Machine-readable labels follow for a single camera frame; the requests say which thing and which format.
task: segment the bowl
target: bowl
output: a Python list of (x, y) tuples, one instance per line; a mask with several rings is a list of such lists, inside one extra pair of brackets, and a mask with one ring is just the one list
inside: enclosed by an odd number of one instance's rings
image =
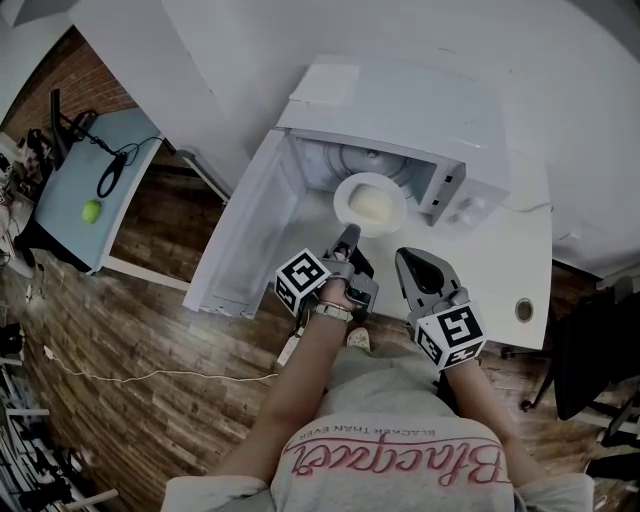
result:
[[(391, 198), (391, 215), (384, 222), (372, 222), (371, 219), (358, 214), (349, 207), (349, 200), (355, 190), (361, 185), (369, 185), (389, 193)], [(333, 209), (338, 220), (345, 226), (357, 224), (361, 235), (376, 238), (400, 229), (407, 216), (407, 201), (400, 187), (392, 180), (381, 174), (363, 172), (349, 176), (336, 189), (333, 196)]]

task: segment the brick wall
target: brick wall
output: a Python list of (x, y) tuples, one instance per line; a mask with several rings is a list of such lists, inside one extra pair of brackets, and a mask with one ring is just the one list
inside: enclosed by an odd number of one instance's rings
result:
[(90, 109), (104, 114), (137, 106), (82, 35), (71, 28), (23, 86), (0, 131), (15, 141), (26, 137), (30, 128), (50, 136), (49, 91), (56, 88), (60, 89), (60, 110), (69, 119)]

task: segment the green ball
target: green ball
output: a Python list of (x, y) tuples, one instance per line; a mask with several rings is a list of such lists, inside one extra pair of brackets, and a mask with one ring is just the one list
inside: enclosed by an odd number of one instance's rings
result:
[(93, 224), (96, 220), (98, 220), (101, 209), (102, 205), (100, 204), (100, 201), (96, 201), (95, 199), (88, 201), (82, 209), (82, 219), (87, 224)]

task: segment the wristwatch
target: wristwatch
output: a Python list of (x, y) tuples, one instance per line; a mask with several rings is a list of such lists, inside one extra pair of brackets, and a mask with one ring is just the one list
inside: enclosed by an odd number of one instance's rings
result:
[(345, 322), (353, 320), (353, 315), (346, 309), (338, 306), (337, 304), (331, 304), (330, 302), (321, 302), (313, 311), (318, 315), (330, 316), (331, 318), (336, 318)]

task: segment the black and white marker cube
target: black and white marker cube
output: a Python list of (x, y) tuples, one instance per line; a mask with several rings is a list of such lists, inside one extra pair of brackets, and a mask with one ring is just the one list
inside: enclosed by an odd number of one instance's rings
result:
[(414, 341), (439, 370), (476, 357), (487, 341), (476, 302), (420, 318)]
[(302, 299), (323, 284), (330, 274), (309, 249), (303, 249), (276, 270), (276, 295), (291, 314), (297, 316)]

